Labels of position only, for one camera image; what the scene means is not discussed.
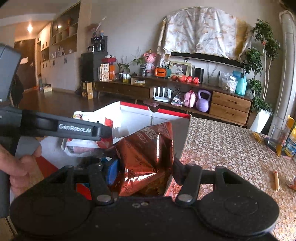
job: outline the pink bag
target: pink bag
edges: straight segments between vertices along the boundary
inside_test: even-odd
[[[193,90],[190,90],[184,95],[184,106],[192,108],[194,106],[196,99],[196,93]]]

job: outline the floral cloth cover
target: floral cloth cover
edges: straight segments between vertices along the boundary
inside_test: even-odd
[[[202,53],[241,61],[251,47],[251,26],[212,7],[191,7],[163,20],[157,53],[160,66],[167,65],[171,52]]]

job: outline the white flower pot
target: white flower pot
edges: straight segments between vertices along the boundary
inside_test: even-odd
[[[258,133],[261,133],[264,126],[266,125],[266,122],[268,121],[271,113],[266,110],[261,110],[259,113],[257,113],[257,116],[253,122],[253,124],[250,127],[251,131],[255,131]]]

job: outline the purple kettlebell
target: purple kettlebell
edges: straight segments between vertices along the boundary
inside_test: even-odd
[[[209,95],[208,99],[203,99],[200,97],[200,93],[206,93]],[[211,99],[211,93],[206,90],[200,90],[197,93],[198,96],[198,101],[196,101],[196,109],[198,109],[201,112],[207,112],[209,110],[209,105],[210,105],[210,99]]]

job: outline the wooden sideboard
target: wooden sideboard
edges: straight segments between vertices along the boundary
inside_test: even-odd
[[[94,82],[94,91],[116,93],[125,95],[137,100],[148,101],[151,103],[157,103],[162,106],[175,108],[176,110],[182,110],[186,113],[196,113],[203,116],[207,116],[213,119],[218,119],[233,123],[240,126],[247,126],[248,120],[251,114],[253,102],[248,96],[240,96],[237,94],[231,94],[222,90],[219,87],[209,86],[206,84],[193,84],[188,82],[176,82],[172,79],[164,79],[158,77],[141,77],[139,79],[145,79],[144,85],[131,85],[130,83],[122,82]],[[199,89],[204,89],[211,92],[210,109],[208,112],[198,111],[195,107],[188,108],[185,106],[174,106],[171,103],[159,102],[153,99],[154,87],[168,87],[174,86],[176,89],[182,86],[186,86],[189,89],[197,92]]]

